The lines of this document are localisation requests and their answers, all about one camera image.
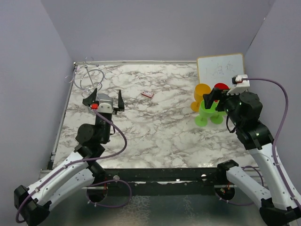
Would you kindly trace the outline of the chrome wine glass rack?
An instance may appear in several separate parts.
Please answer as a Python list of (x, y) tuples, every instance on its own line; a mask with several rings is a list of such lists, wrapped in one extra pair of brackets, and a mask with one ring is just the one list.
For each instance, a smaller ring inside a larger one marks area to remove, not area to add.
[(95, 89), (100, 91), (103, 88), (103, 82), (110, 80), (113, 73), (102, 69), (100, 63), (93, 57), (86, 57), (83, 62), (73, 63), (72, 75), (65, 77), (66, 81), (81, 90), (81, 95), (87, 97)]

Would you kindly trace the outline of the small whiteboard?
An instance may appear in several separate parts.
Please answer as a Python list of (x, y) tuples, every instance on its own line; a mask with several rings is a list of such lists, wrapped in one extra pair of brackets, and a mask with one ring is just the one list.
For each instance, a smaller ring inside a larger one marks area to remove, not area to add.
[(233, 53), (202, 56), (197, 59), (198, 80), (213, 88), (217, 83), (233, 87), (232, 78), (245, 73), (244, 55)]

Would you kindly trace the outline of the green wine glass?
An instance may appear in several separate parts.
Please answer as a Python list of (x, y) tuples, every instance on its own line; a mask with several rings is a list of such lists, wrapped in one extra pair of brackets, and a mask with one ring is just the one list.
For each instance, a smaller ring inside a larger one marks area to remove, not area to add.
[(216, 112), (217, 103), (213, 102), (209, 109), (205, 108), (205, 101), (200, 103), (199, 115), (195, 117), (194, 122), (199, 127), (205, 127), (208, 123), (208, 118), (213, 116)]
[(213, 124), (221, 124), (223, 122), (223, 117), (227, 115), (225, 111), (219, 112), (215, 111), (213, 115), (210, 117), (210, 120)]

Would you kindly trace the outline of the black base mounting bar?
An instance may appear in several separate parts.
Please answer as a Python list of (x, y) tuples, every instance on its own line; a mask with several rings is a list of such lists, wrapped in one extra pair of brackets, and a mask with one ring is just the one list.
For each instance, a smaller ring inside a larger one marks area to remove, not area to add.
[(167, 195), (214, 195), (218, 188), (234, 188), (226, 178), (229, 164), (219, 164), (213, 168), (132, 168), (105, 169), (96, 178), (97, 182), (87, 188), (90, 196), (167, 196)]

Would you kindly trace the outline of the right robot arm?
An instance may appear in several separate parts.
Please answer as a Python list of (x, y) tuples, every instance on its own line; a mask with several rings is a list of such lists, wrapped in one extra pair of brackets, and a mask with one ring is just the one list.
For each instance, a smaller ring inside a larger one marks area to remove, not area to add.
[(258, 184), (233, 160), (218, 164), (217, 181), (221, 184), (231, 182), (241, 189), (257, 206), (268, 226), (285, 226), (299, 219), (301, 196), (289, 193), (294, 187), (273, 147), (276, 139), (259, 120), (262, 103), (258, 95), (248, 91), (229, 95), (226, 89), (214, 88), (203, 98), (206, 109), (217, 101), (215, 109), (227, 114), (239, 141), (257, 163), (268, 187)]

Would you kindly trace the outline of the small red white box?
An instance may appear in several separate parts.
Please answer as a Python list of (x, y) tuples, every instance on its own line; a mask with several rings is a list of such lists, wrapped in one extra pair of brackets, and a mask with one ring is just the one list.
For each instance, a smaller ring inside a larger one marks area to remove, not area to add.
[(141, 94), (148, 98), (152, 98), (154, 96), (154, 93), (150, 91), (143, 91)]

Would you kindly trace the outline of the orange wine glass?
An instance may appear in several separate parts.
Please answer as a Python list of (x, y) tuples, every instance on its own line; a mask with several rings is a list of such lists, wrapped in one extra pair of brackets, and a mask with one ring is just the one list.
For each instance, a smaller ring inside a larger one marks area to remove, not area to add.
[(203, 95), (209, 94), (211, 92), (211, 88), (204, 83), (200, 83), (195, 87), (194, 90), (194, 102), (191, 103), (190, 108), (194, 112), (199, 111), (200, 103), (203, 101)]

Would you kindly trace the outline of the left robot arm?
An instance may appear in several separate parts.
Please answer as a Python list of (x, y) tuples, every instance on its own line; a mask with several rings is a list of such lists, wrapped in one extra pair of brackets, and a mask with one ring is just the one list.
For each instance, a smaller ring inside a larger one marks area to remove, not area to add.
[(37, 226), (67, 194), (103, 182), (104, 170), (97, 160), (105, 151), (103, 145), (118, 130), (112, 116), (124, 111), (125, 104), (121, 93), (118, 93), (118, 106), (114, 107), (113, 99), (96, 89), (82, 103), (96, 113), (95, 123), (85, 123), (78, 128), (75, 138), (78, 145), (58, 167), (37, 182), (14, 190), (17, 223)]

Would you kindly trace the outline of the red wine glass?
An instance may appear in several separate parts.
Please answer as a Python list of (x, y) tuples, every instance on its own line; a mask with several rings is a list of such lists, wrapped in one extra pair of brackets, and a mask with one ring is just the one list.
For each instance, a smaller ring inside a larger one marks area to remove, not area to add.
[(214, 102), (218, 103), (220, 100), (222, 100), (227, 95), (229, 90), (230, 89), (226, 84), (216, 83), (212, 90), (214, 94)]

